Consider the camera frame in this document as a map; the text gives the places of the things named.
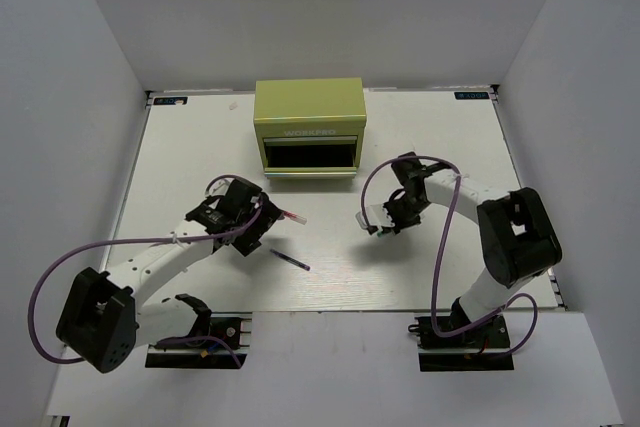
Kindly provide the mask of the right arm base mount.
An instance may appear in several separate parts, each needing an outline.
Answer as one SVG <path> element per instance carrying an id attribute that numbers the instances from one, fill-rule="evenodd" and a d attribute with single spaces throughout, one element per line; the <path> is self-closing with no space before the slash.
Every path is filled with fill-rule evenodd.
<path id="1" fill-rule="evenodd" d="M 421 372 L 512 371 L 506 322 L 498 316 L 488 325 L 456 337 L 435 334 L 429 317 L 416 317 L 408 333 L 417 340 Z"/>

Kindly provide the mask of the purple pen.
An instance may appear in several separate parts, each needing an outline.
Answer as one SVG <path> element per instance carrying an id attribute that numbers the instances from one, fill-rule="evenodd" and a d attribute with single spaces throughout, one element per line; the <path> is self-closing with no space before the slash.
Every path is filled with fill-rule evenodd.
<path id="1" fill-rule="evenodd" d="M 297 260 L 297 259 L 295 259 L 295 258 L 293 258 L 293 257 L 291 257 L 291 256 L 289 256 L 287 254 L 284 254 L 284 253 L 276 250 L 276 249 L 270 248 L 269 251 L 274 256 L 278 257 L 279 259 L 284 260 L 284 261 L 286 261 L 286 262 L 288 262 L 288 263 L 290 263 L 292 265 L 295 265 L 300 269 L 303 269 L 303 270 L 305 270 L 307 272 L 309 272 L 311 270 L 311 267 L 309 265 L 307 265 L 306 263 L 301 262 L 301 261 L 299 261 L 299 260 Z"/>

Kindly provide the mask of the red pen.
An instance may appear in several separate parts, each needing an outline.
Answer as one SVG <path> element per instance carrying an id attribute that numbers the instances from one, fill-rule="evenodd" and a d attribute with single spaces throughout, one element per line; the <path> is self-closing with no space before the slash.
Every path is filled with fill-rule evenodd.
<path id="1" fill-rule="evenodd" d="M 289 211 L 282 211 L 282 214 L 285 218 L 292 220 L 296 223 L 299 223 L 301 225 L 306 225 L 307 224 L 307 219 L 305 217 L 302 217 L 298 214 L 289 212 Z"/>

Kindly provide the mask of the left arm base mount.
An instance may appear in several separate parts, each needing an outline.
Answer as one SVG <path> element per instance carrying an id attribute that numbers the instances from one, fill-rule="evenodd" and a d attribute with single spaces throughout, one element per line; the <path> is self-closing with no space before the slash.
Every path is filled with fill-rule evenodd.
<path id="1" fill-rule="evenodd" d="M 145 367 L 174 370 L 238 370 L 249 354 L 251 313 L 214 313 L 206 331 L 168 347 L 149 346 Z"/>

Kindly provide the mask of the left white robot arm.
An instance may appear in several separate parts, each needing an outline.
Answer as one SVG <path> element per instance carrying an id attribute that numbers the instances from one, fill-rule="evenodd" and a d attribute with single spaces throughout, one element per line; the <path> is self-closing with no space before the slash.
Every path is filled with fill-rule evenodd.
<path id="1" fill-rule="evenodd" d="M 285 216 L 259 186 L 234 178 L 207 196 L 165 237 L 145 241 L 145 250 L 98 272 L 77 274 L 56 326 L 59 340 L 101 373 L 119 367 L 143 345 L 160 349 L 233 349 L 211 333 L 212 311 L 197 297 L 152 296 L 169 281 L 226 246 L 248 256 L 262 236 Z"/>

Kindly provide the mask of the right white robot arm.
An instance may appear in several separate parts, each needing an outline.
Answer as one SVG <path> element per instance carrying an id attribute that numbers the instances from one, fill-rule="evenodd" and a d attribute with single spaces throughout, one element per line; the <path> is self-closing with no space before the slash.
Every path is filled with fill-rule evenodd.
<path id="1" fill-rule="evenodd" d="M 447 209 L 435 257 L 431 297 L 438 297 L 440 274 L 455 215 L 479 229 L 484 268 L 473 285 L 451 306 L 451 330 L 431 325 L 440 338 L 454 337 L 472 346 L 488 324 L 514 301 L 523 287 L 558 264 L 562 247 L 538 192 L 529 187 L 488 187 L 463 175 L 445 159 L 409 152 L 387 160 L 401 185 L 401 196 L 384 204 L 362 203 L 356 219 L 371 235 L 399 233 L 419 224 L 431 205 Z"/>

